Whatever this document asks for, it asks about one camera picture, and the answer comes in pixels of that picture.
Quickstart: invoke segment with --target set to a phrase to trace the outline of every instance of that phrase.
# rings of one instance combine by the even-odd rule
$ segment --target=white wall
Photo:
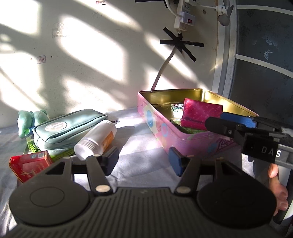
[[[157,89],[212,88],[217,13],[202,10],[193,9],[197,23],[183,39],[205,47],[187,46],[195,63],[177,53]],[[174,19],[162,1],[0,0],[0,127],[16,124],[18,110],[45,109],[53,118],[135,107],[137,92],[150,89],[171,52],[159,40],[170,39],[165,26],[176,34]],[[52,37],[54,23],[64,24],[66,37]]]

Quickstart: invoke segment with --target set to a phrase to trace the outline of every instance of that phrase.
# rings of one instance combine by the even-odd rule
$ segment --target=power strip
[[[191,5],[185,0],[179,0],[178,7],[177,7],[177,16],[175,18],[174,28],[178,31],[187,31],[188,25],[194,25],[195,23],[195,16],[190,14]]]

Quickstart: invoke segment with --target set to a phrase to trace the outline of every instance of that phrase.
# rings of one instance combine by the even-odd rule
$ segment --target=round suction pad
[[[238,229],[269,223],[276,208],[274,194],[247,176],[217,179],[198,192],[197,202],[211,220]]]
[[[53,226],[78,216],[89,195],[81,185],[62,176],[43,176],[27,182],[10,196],[9,206],[17,221],[32,226]]]

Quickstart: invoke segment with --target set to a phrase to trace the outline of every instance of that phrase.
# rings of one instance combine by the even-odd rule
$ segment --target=blue circle print
[[[147,119],[147,123],[148,123],[149,127],[153,127],[154,120],[153,120],[153,115],[151,114],[151,111],[150,110],[148,110],[146,112],[146,119]]]
[[[207,149],[208,153],[211,153],[217,149],[218,144],[217,143],[212,143],[209,148]]]
[[[168,126],[165,123],[162,124],[162,135],[163,137],[167,137],[168,135]]]

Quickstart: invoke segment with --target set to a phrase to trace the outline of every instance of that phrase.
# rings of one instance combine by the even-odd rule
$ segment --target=light blue fabric
[[[50,155],[57,155],[73,148],[86,133],[105,119],[105,114],[93,109],[69,113],[34,127],[34,142],[40,150],[48,150]],[[53,123],[63,123],[65,127],[57,131],[48,131],[46,127]]]

